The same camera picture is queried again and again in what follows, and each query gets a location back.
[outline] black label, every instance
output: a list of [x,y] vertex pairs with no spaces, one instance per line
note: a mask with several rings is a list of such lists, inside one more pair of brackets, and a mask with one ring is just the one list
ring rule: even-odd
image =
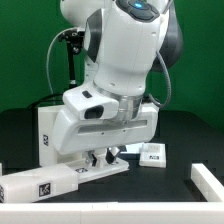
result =
[[4,202],[4,188],[0,185],[0,200]]
[[51,194],[51,183],[39,185],[39,197]]
[[44,142],[44,145],[48,146],[49,144],[49,138],[47,135],[43,135],[43,142]]
[[149,159],[159,160],[159,156],[149,156]]

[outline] logo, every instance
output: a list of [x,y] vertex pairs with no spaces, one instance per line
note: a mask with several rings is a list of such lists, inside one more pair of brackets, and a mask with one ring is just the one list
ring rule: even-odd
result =
[[43,135],[43,142],[44,142],[44,145],[46,145],[46,146],[49,145],[49,138],[47,135]]
[[85,173],[85,172],[88,172],[88,170],[85,169],[85,168],[79,168],[79,169],[77,169],[77,170],[75,170],[75,171],[78,172],[78,173]]
[[39,197],[44,197],[51,194],[51,184],[39,185]]
[[149,159],[159,160],[159,156],[149,156]]
[[0,200],[4,202],[4,188],[0,185]]

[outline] white block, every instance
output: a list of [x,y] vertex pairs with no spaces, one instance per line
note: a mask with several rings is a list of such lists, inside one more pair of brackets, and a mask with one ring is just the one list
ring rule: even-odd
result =
[[208,202],[224,202],[224,187],[203,164],[192,164],[191,180]]
[[28,203],[78,189],[78,174],[58,164],[0,177],[0,200]]
[[140,166],[166,167],[165,144],[144,143],[140,155]]
[[53,145],[52,131],[57,114],[62,108],[63,106],[61,105],[38,108],[40,166],[52,166],[58,163],[67,163],[81,158],[80,153],[61,155]]
[[0,204],[1,224],[223,224],[223,203]]

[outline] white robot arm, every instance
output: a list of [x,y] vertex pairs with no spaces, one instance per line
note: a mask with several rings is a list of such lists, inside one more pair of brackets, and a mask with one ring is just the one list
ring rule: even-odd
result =
[[61,10],[85,28],[86,76],[64,93],[53,142],[60,154],[150,141],[158,105],[142,103],[145,80],[169,25],[168,0],[61,0]]

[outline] black cable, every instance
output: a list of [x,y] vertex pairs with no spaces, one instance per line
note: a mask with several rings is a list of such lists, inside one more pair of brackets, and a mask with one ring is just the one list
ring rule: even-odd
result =
[[[39,99],[38,101],[36,101],[36,102],[30,104],[30,105],[27,107],[27,109],[33,109],[33,108],[35,108],[38,104],[43,103],[43,102],[47,102],[48,99],[55,98],[55,97],[57,97],[57,96],[62,96],[62,94],[61,94],[61,93],[54,93],[54,94],[45,96],[45,97]],[[61,100],[56,100],[56,99],[51,100],[51,102],[56,102],[56,101],[61,101]]]
[[163,68],[163,73],[164,73],[165,80],[166,80],[167,96],[166,96],[166,100],[163,104],[159,103],[156,99],[154,99],[154,97],[151,94],[149,94],[148,97],[149,97],[149,100],[151,102],[153,102],[157,107],[164,108],[170,103],[170,100],[171,100],[171,95],[172,95],[171,82],[170,82],[169,72],[166,68],[166,64],[165,64],[161,54],[158,51],[156,52],[156,54],[157,54],[157,57],[159,59],[161,66]]
[[163,14],[166,14],[166,13],[167,13],[167,11],[169,10],[169,8],[170,8],[170,6],[172,5],[172,3],[173,3],[173,0],[170,0],[170,1],[167,3],[165,9],[163,10]]

